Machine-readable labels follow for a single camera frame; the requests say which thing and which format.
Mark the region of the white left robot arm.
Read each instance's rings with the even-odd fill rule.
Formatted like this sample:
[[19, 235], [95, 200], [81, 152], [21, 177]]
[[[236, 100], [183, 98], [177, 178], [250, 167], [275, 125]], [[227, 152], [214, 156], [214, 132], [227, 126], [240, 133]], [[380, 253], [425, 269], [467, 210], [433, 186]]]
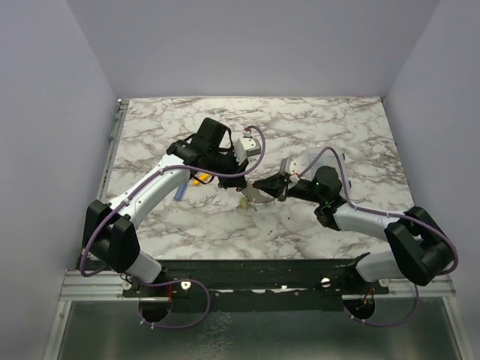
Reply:
[[140, 247], [137, 230], [146, 216], [165, 197], [198, 173], [217, 178], [222, 188], [246, 188], [251, 157], [263, 156], [263, 144], [247, 128], [243, 136], [231, 139], [232, 131], [212, 118], [205, 118], [196, 133], [179, 139], [166, 150], [155, 167], [135, 185], [109, 202], [95, 200], [86, 211], [79, 270], [88, 277], [87, 258], [93, 255], [119, 274], [139, 280], [146, 294], [164, 291], [163, 266]]

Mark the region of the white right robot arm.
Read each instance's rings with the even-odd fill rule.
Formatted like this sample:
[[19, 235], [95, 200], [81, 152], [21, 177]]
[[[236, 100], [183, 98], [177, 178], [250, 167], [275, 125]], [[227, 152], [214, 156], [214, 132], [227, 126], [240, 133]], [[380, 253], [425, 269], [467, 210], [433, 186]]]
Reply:
[[333, 167], [321, 166], [311, 180], [297, 180], [280, 171], [255, 181], [253, 188], [280, 201], [292, 197], [316, 203], [314, 214], [325, 228], [388, 242], [389, 250], [361, 255], [350, 265], [344, 283], [352, 293], [362, 293], [371, 283], [387, 278], [406, 278], [425, 286], [455, 260], [442, 231], [423, 208], [389, 214], [354, 208], [341, 195], [343, 185]]

